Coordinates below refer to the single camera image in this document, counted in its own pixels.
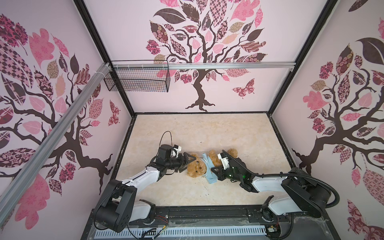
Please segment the light blue fleece hoodie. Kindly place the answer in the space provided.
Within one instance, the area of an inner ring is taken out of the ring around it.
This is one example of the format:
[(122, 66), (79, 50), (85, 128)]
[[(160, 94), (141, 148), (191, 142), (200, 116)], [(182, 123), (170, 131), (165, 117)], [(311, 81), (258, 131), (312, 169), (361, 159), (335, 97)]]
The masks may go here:
[(211, 170), (215, 166), (211, 158), (206, 153), (202, 153), (202, 157), (203, 157), (203, 162), (207, 168), (206, 173), (203, 174), (203, 177), (208, 181), (209, 184), (214, 184), (218, 181), (218, 177)]

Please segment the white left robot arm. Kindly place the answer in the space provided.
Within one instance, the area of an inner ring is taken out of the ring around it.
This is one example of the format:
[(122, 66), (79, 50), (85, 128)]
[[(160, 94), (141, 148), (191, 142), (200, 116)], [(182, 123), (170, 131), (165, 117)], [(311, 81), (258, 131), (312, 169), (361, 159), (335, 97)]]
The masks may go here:
[(156, 205), (137, 200), (137, 194), (158, 182), (167, 171), (181, 173), (197, 160), (188, 153), (181, 153), (181, 150), (178, 145), (161, 145), (143, 171), (122, 181), (109, 181), (94, 209), (95, 228), (120, 233), (130, 222), (145, 219), (152, 221), (154, 217), (151, 214)]

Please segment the tan plush teddy bear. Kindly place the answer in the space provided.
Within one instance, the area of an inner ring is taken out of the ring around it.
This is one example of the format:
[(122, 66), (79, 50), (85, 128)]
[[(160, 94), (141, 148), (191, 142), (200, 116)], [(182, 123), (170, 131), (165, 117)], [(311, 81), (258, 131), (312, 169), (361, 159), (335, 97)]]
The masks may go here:
[(204, 174), (207, 173), (207, 170), (213, 168), (213, 167), (221, 167), (222, 162), (218, 158), (218, 154), (215, 150), (211, 150), (208, 154), (209, 159), (205, 161), (203, 156), (199, 156), (196, 153), (190, 153), (191, 156), (195, 157), (196, 160), (194, 160), (192, 163), (188, 164), (187, 167), (187, 174), (191, 178), (198, 178), (202, 177)]

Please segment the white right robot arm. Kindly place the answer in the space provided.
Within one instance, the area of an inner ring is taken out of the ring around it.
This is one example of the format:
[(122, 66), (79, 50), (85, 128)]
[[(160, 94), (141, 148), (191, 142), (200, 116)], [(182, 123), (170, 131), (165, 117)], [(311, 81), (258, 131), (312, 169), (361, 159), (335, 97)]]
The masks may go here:
[(219, 181), (238, 182), (243, 190), (250, 193), (282, 193), (282, 196), (269, 196), (262, 204), (260, 215), (267, 222), (272, 222), (281, 215), (301, 212), (320, 218), (331, 197), (328, 188), (302, 177), (260, 178), (240, 166), (213, 167), (211, 172)]

